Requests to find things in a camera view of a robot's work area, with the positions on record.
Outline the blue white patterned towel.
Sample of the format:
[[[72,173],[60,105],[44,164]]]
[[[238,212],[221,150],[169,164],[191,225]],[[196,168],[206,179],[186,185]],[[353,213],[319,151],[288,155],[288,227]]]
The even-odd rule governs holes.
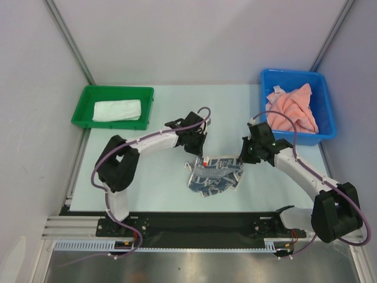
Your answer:
[[[236,190],[243,176],[243,163],[233,156],[198,157],[187,162],[188,188],[206,198]]]

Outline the white terry towel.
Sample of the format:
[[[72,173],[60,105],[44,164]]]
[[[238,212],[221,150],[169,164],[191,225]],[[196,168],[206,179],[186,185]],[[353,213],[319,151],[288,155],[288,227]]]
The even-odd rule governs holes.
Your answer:
[[[92,120],[96,122],[112,122],[138,120],[140,117],[140,100],[99,101],[94,104]]]

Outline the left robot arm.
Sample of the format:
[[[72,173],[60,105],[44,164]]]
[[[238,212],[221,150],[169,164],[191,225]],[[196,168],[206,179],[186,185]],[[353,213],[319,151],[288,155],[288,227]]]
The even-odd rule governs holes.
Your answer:
[[[112,136],[91,174],[91,183],[105,193],[106,213],[111,218],[109,229],[117,236],[125,235],[130,228],[126,219],[130,210],[125,192],[134,180],[139,161],[165,149],[183,147],[195,156],[203,155],[211,110],[206,117],[189,112],[186,118],[167,122],[159,131],[131,140]]]

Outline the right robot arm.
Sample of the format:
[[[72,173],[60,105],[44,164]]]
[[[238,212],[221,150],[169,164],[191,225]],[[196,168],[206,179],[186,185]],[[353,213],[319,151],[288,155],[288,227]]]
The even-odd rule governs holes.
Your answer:
[[[356,188],[349,182],[339,183],[320,175],[297,154],[285,139],[275,139],[267,123],[248,124],[250,134],[243,137],[239,159],[242,163],[267,162],[288,175],[313,201],[313,208],[284,208],[280,217],[272,220],[272,232],[286,236],[292,229],[314,232],[320,240],[330,243],[360,229]]]

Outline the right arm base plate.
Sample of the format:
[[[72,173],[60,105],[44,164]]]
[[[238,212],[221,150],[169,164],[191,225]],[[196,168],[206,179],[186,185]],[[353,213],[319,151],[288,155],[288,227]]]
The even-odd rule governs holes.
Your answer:
[[[306,238],[308,233],[301,229],[286,228],[278,218],[257,218],[252,222],[252,232],[264,238]]]

